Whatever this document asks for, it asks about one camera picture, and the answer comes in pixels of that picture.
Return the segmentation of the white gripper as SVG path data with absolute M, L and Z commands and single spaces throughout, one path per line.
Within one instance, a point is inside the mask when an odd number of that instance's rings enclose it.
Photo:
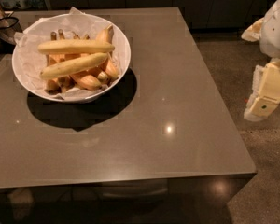
M 257 65 L 253 73 L 252 93 L 244 118 L 262 121 L 280 104 L 280 0 L 276 0 L 263 18 L 255 21 L 241 35 L 249 42 L 259 42 L 260 51 L 271 58 L 265 66 Z

